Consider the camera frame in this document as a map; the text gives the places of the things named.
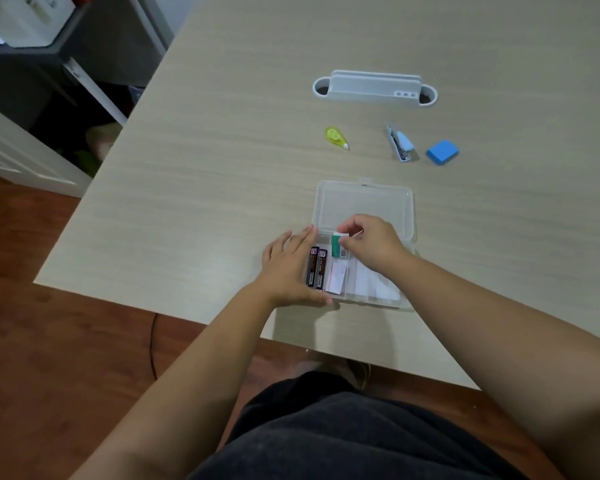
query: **cup hole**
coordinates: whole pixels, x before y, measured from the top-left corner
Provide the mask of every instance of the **cup hole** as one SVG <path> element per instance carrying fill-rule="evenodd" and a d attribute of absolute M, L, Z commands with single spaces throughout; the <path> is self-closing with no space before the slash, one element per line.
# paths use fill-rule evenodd
<path fill-rule="evenodd" d="M 418 99 L 421 106 L 433 106 L 438 100 L 438 92 L 431 86 L 423 84 Z"/>
<path fill-rule="evenodd" d="M 330 77 L 321 77 L 313 83 L 313 93 L 321 98 L 327 97 L 329 92 L 329 81 Z"/>

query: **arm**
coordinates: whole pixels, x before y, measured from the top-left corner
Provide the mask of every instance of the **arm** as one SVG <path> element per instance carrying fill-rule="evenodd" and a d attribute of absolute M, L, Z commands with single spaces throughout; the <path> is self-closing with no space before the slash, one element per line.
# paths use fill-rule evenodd
<path fill-rule="evenodd" d="M 410 254 L 379 217 L 350 217 L 338 231 L 353 236 L 341 245 L 400 288 L 467 374 L 565 475 L 600 478 L 599 338 Z"/>
<path fill-rule="evenodd" d="M 330 302 L 302 272 L 317 229 L 262 255 L 262 272 L 161 375 L 72 476 L 86 479 L 184 478 L 217 448 L 264 324 L 278 306 Z"/>

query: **clear plastic lid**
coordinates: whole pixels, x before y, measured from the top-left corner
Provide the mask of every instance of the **clear plastic lid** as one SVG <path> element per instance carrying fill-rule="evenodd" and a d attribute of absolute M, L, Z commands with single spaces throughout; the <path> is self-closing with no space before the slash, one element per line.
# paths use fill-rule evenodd
<path fill-rule="evenodd" d="M 336 227 L 353 214 L 370 214 L 391 222 L 402 241 L 413 240 L 413 192 L 407 187 L 323 180 L 318 184 L 312 224 L 320 232 Z"/>

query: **wooden floor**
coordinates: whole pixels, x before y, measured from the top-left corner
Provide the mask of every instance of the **wooden floor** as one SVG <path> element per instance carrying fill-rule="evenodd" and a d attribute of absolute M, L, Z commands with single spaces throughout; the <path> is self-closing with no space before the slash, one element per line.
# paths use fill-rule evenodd
<path fill-rule="evenodd" d="M 153 382 L 152 312 L 32 284 L 77 204 L 0 179 L 0 479 L 67 478 Z M 158 317 L 158 375 L 202 328 Z M 261 340 L 233 417 L 303 354 Z M 381 368 L 368 391 L 437 412 L 533 479 L 561 478 L 479 391 Z"/>

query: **wooden table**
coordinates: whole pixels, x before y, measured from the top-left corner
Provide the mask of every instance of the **wooden table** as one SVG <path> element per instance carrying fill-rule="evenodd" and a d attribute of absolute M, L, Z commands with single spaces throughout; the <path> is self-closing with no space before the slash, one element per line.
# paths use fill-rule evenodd
<path fill-rule="evenodd" d="M 320 100 L 334 69 L 440 99 Z M 420 161 L 392 156 L 388 121 Z M 440 139 L 461 149 L 444 167 Z M 600 0 L 206 0 L 36 282 L 209 323 L 318 182 L 359 177 L 413 190 L 423 257 L 600 336 Z M 286 308 L 263 336 L 474 386 L 416 313 Z"/>

